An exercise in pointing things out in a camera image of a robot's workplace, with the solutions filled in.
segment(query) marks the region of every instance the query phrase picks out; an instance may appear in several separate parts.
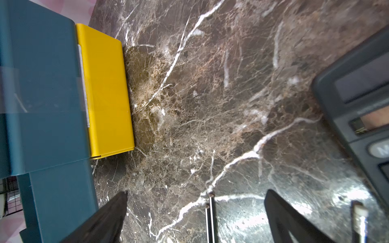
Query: pink surface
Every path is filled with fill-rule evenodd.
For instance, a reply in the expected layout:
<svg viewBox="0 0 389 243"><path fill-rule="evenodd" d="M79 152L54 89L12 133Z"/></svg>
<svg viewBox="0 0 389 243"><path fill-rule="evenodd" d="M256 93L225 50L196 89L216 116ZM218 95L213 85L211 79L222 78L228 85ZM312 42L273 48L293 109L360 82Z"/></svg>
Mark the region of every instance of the pink surface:
<svg viewBox="0 0 389 243"><path fill-rule="evenodd" d="M73 20L89 24L96 0L30 0Z"/></svg>
<svg viewBox="0 0 389 243"><path fill-rule="evenodd" d="M26 228L23 211L0 220L0 243L21 243L19 232Z"/></svg>

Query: wire rack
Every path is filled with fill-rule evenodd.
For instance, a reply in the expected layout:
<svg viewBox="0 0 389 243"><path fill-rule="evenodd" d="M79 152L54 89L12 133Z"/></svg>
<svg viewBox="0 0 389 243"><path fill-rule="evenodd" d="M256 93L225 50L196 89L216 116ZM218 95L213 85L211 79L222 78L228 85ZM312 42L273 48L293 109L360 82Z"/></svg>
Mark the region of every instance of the wire rack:
<svg viewBox="0 0 389 243"><path fill-rule="evenodd" d="M2 209L4 216L23 210L18 181L16 177L8 177L0 180L0 194L5 194L5 207Z"/></svg>

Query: wire grid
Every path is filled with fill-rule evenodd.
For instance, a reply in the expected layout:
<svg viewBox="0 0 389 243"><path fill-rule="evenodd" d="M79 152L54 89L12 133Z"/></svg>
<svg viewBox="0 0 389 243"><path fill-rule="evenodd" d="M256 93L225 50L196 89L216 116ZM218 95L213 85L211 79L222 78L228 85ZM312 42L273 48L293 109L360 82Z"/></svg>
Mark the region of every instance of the wire grid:
<svg viewBox="0 0 389 243"><path fill-rule="evenodd" d="M7 178L7 203L5 206L5 215L10 215L23 210L18 181L16 177Z"/></svg>

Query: metal rod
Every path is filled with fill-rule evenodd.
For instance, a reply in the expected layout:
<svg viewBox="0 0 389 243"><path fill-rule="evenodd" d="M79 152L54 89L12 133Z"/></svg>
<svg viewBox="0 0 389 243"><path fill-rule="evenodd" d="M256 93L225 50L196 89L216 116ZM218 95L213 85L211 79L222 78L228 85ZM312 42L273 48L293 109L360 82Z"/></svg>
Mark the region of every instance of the metal rod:
<svg viewBox="0 0 389 243"><path fill-rule="evenodd" d="M215 225L215 195L209 194L209 207L210 207L210 216L211 216L211 232L212 232L212 242L217 243L216 241L216 225Z"/></svg>
<svg viewBox="0 0 389 243"><path fill-rule="evenodd" d="M212 243L212 232L210 229L211 212L209 205L205 206L205 224L207 226L207 243Z"/></svg>

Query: clear tape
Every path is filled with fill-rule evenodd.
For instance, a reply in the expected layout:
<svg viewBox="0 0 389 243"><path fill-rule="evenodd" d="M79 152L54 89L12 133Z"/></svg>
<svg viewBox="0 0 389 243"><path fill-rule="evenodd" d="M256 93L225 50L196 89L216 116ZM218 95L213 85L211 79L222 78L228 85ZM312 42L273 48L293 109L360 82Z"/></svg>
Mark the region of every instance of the clear tape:
<svg viewBox="0 0 389 243"><path fill-rule="evenodd" d="M49 83L51 78L42 76L46 83L25 74L21 80L19 69L0 66L0 114L88 112L83 78ZM89 127L89 116L86 117Z"/></svg>

